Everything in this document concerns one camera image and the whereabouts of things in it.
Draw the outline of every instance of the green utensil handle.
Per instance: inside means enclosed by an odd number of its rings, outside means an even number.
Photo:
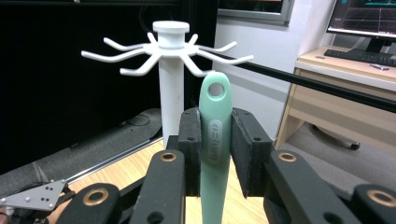
[[[221,223],[230,167],[232,97],[229,79],[209,73],[202,84],[201,202],[204,224]]]

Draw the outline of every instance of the keyboard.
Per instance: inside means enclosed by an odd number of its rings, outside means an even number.
[[[328,49],[324,55],[362,63],[378,63],[385,66],[396,67],[396,60],[390,58],[391,54],[371,53],[363,50],[351,50],[344,52],[340,50]]]

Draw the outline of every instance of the hanging hole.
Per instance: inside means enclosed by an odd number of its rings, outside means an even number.
[[[324,219],[331,224],[343,224],[343,219],[333,213],[325,213],[323,215]]]
[[[224,94],[224,87],[219,83],[213,83],[209,86],[209,94],[213,97],[220,97]]]
[[[396,207],[396,198],[385,191],[369,189],[367,190],[367,195],[376,203],[382,204],[386,207]]]
[[[297,158],[293,154],[290,154],[290,153],[287,153],[287,152],[279,153],[278,157],[282,161],[297,161]]]
[[[107,189],[104,188],[92,189],[84,195],[82,201],[87,206],[94,206],[104,202],[107,199],[107,197],[108,197]]]
[[[175,153],[167,152],[161,155],[162,161],[174,161],[177,155]]]
[[[149,224],[160,224],[163,222],[163,214],[161,212],[152,212],[148,215]]]

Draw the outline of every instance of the wall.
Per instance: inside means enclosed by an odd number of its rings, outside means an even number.
[[[253,55],[252,63],[293,73],[299,55],[331,43],[324,31],[332,6],[332,1],[296,0],[289,27],[218,17],[215,47],[236,41],[225,55]],[[253,113],[275,140],[290,84],[231,65],[214,63],[214,69],[229,77],[233,106]]]

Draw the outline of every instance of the wooden desk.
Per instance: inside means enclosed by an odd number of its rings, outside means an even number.
[[[295,75],[396,101],[396,68],[380,71],[368,63],[325,57],[326,49],[301,56],[296,62]],[[294,84],[290,88],[276,148],[280,148],[305,121],[396,155],[396,114]]]
[[[152,155],[163,150],[163,141],[146,147],[129,157],[117,161],[106,168],[88,175],[70,185],[70,189],[79,192],[94,183],[111,183],[123,189],[146,174]],[[242,196],[239,181],[233,163],[230,167],[229,182],[224,205],[223,223],[268,223],[263,210],[262,198]],[[56,223],[66,204],[58,207],[49,217],[49,223]],[[186,223],[202,223],[199,198],[186,198]]]

